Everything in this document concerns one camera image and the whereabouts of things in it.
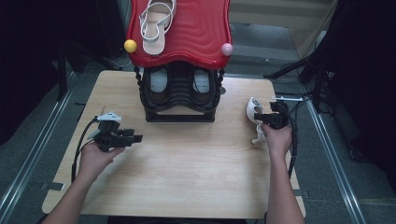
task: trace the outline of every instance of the metal rail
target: metal rail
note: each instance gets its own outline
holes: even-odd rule
[[[33,170],[35,169],[35,166],[37,165],[41,154],[43,153],[44,148],[46,147],[50,136],[58,123],[60,116],[64,112],[64,108],[66,107],[72,90],[76,86],[77,82],[78,75],[72,72],[69,78],[69,90],[64,95],[63,99],[55,104],[55,107],[49,115],[49,118],[40,132],[40,135],[35,140],[29,155],[25,159],[21,169],[14,178],[13,182],[8,186],[3,198],[0,201],[0,223],[8,222],[15,205],[21,197],[23,190],[29,181],[29,178],[31,177]]]
[[[350,215],[352,223],[354,224],[365,224],[366,220],[361,211],[359,202],[355,196],[353,188],[349,184],[347,175],[344,172],[341,162],[338,160],[337,154],[332,145],[332,140],[328,135],[324,122],[321,115],[317,113],[312,102],[308,101],[308,110],[311,114],[312,120],[314,121],[315,127],[317,128],[320,141],[324,146],[327,159],[332,167],[332,173],[334,174],[335,180],[337,181],[338,187],[340,188],[341,194],[343,196],[344,202],[346,204],[346,209]]]

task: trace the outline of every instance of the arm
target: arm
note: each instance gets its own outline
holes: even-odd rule
[[[82,205],[91,185],[123,150],[124,148],[114,148],[105,153],[96,144],[85,146],[81,150],[75,181],[42,223],[78,223]]]
[[[304,223],[291,187],[285,156],[291,146],[291,128],[274,130],[262,125],[271,160],[267,223]]]

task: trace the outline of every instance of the sandal strap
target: sandal strap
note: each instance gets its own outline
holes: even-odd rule
[[[145,37],[145,30],[147,28],[148,22],[147,22],[147,14],[149,13],[149,9],[153,6],[165,6],[167,9],[169,9],[169,14],[163,18],[162,20],[158,21],[155,29],[157,34],[152,37],[152,38],[147,38]],[[173,20],[173,11],[172,8],[170,8],[168,5],[166,5],[165,3],[153,3],[151,5],[149,5],[143,12],[142,14],[140,14],[139,16],[139,20],[140,20],[140,34],[143,38],[143,40],[147,43],[154,43],[158,40],[158,38],[160,37],[160,30],[159,30],[159,26],[163,25],[165,27],[164,33],[166,34],[166,32],[168,32],[170,26],[172,25],[172,20]]]

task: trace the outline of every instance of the person's left hand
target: person's left hand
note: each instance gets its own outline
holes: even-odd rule
[[[103,152],[95,143],[86,145],[81,150],[77,177],[83,177],[93,183],[99,174],[113,162],[113,159],[124,150],[124,147],[116,147],[108,152]]]

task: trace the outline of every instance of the black curtain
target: black curtain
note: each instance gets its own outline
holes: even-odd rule
[[[20,9],[0,2],[0,145],[57,82],[49,49]]]
[[[323,59],[331,91],[360,131],[351,144],[388,176],[396,191],[396,3],[342,1],[347,8]]]

